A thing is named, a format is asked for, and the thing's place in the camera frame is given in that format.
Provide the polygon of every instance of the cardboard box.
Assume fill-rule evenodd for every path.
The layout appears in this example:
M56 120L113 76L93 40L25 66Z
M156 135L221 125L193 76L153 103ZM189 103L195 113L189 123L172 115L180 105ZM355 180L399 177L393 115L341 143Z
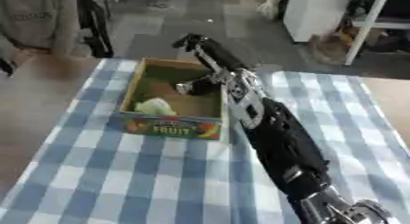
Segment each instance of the cardboard box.
M191 80L210 71L197 63L143 59L128 86L120 113L128 133L218 140L222 125L222 93L181 95L173 83ZM177 116L135 112L137 102L164 99Z

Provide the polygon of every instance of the checkered tablecloth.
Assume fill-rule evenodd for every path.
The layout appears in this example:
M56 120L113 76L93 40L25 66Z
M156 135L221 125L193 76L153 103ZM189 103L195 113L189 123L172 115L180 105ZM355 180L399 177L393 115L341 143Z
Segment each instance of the checkered tablecloth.
M102 61L5 198L0 223L298 223L238 127L226 134L231 144L123 133L115 110L135 65ZM405 145L360 78L263 79L312 134L349 201L374 199L410 220Z

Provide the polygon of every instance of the person's arm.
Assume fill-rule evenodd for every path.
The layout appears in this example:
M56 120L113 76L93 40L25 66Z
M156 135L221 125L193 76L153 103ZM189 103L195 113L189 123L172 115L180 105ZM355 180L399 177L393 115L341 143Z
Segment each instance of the person's arm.
M80 28L77 0L59 0L58 6L57 27L51 53L67 56L72 52Z
M17 53L18 48L16 48L0 31L0 59L11 64L15 61Z

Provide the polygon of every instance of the floor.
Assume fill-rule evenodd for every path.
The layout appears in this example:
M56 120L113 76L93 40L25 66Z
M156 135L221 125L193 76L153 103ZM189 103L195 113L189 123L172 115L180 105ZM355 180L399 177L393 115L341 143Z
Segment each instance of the floor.
M245 63L261 69L295 70L410 79L410 56L364 52L351 67L317 63L306 45L293 44L281 22L255 9L264 0L126 0L111 3L116 56L127 59L192 59L170 44L189 33L213 37Z

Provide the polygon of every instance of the robotic arm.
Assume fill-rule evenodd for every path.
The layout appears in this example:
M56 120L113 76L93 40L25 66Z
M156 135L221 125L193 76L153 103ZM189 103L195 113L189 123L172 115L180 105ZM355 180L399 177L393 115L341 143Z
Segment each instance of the robotic arm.
M379 204L348 204L331 184L328 163L287 107L272 100L262 82L218 42L188 34L173 44L194 52L211 73L176 84L181 94L201 95L226 85L229 106L266 173L286 194L302 224L398 224Z

